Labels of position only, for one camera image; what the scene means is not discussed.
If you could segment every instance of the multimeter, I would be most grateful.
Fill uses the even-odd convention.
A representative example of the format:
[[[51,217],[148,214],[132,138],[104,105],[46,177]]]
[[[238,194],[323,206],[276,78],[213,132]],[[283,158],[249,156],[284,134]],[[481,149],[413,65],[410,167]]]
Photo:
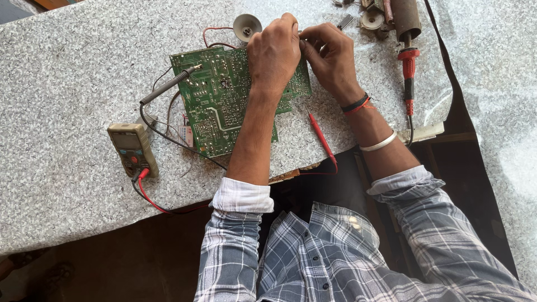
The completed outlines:
[[[141,124],[112,124],[108,134],[129,177],[144,168],[149,169],[148,177],[158,176],[157,162]]]

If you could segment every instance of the circuit board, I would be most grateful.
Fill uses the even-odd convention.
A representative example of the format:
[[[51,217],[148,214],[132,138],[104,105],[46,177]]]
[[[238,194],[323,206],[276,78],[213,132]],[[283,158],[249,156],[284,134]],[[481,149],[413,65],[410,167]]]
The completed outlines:
[[[170,56],[173,72],[202,64],[179,83],[185,110],[200,153],[215,157],[231,153],[241,130],[251,78],[246,48],[224,50],[222,46]],[[292,110],[291,100],[311,94],[308,68],[304,58],[284,89],[276,114]],[[272,126],[272,142],[278,141]]]

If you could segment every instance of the white label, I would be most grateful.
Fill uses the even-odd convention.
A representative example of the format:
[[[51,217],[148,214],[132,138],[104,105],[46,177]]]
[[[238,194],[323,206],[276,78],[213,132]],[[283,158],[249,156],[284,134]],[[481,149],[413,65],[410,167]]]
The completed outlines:
[[[194,137],[190,126],[179,126],[179,135],[186,141],[187,146],[194,147]]]

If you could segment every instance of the soldering iron handle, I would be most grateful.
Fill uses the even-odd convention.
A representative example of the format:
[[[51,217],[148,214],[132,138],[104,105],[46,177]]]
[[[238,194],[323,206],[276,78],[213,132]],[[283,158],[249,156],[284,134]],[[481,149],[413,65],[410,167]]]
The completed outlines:
[[[407,104],[407,116],[414,114],[414,73],[416,71],[416,57],[419,56],[417,48],[402,50],[397,59],[403,61],[404,100]]]

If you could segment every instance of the red test lead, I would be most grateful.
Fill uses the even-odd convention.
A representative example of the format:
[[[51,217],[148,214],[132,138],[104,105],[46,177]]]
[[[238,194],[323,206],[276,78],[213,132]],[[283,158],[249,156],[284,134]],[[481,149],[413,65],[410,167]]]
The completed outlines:
[[[324,135],[321,132],[321,129],[319,128],[319,125],[317,124],[317,121],[313,117],[313,114],[311,112],[309,112],[309,109],[308,109],[307,106],[306,106],[306,110],[308,110],[308,116],[309,116],[309,121],[311,122],[311,126],[312,126],[313,130],[315,131],[315,134],[317,134],[317,137],[319,138],[319,141],[321,141],[321,144],[323,145],[324,150],[326,151],[326,153],[330,157],[330,160],[334,164],[334,167],[336,167],[336,171],[335,172],[328,172],[328,173],[325,173],[325,172],[300,173],[300,175],[305,175],[305,174],[310,174],[310,175],[312,175],[312,174],[335,175],[335,174],[337,174],[337,161],[336,161],[336,158],[334,157],[334,155],[332,153],[332,150],[330,150],[330,147],[328,146],[328,143],[326,142],[326,139],[324,138]]]

